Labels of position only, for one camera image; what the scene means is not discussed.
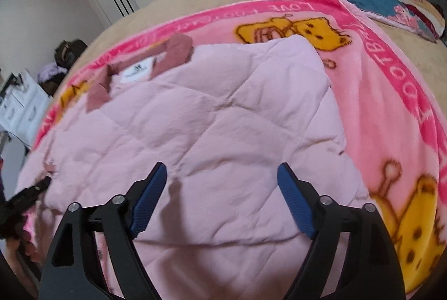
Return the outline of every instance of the dark bag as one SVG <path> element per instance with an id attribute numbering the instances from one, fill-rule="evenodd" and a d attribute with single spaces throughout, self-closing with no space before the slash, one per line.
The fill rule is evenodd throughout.
<path id="1" fill-rule="evenodd" d="M 56 64 L 59 67 L 70 69 L 86 49 L 87 45 L 80 39 L 72 42 L 63 41 L 54 50 Z"/>

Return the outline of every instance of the clothing label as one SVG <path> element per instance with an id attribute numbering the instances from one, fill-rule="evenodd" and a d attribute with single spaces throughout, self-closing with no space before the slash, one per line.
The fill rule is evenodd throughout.
<path id="1" fill-rule="evenodd" d="M 155 56 L 137 62 L 122 71 L 121 83 L 135 82 L 143 77 L 148 77 L 154 65 Z"/>

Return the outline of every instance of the silver bolt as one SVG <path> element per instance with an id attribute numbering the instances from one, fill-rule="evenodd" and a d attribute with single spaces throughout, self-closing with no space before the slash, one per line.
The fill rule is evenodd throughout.
<path id="1" fill-rule="evenodd" d="M 332 204 L 332 198 L 329 197 L 329 196 L 327 196 L 327 195 L 323 195 L 323 196 L 320 198 L 320 202 L 321 202 L 322 204 L 324 204 L 325 206 L 328 206 L 328 205 Z"/>
<path id="2" fill-rule="evenodd" d="M 124 198 L 124 195 L 116 195 L 115 197 L 112 198 L 112 203 L 113 204 L 121 204 L 124 202 L 126 198 Z"/>
<path id="3" fill-rule="evenodd" d="M 81 207 L 81 205 L 79 203 L 72 203 L 68 206 L 68 211 L 69 212 L 76 212 L 79 208 Z"/>
<path id="4" fill-rule="evenodd" d="M 367 212 L 375 212 L 376 207 L 372 203 L 366 203 L 365 204 L 365 209 L 366 209 Z"/>

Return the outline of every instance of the wall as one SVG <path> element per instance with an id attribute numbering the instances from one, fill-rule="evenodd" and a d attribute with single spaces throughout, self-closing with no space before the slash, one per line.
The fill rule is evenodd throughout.
<path id="1" fill-rule="evenodd" d="M 36 78 L 62 40 L 90 44 L 103 30 L 87 0 L 0 0 L 2 76 L 28 69 Z"/>

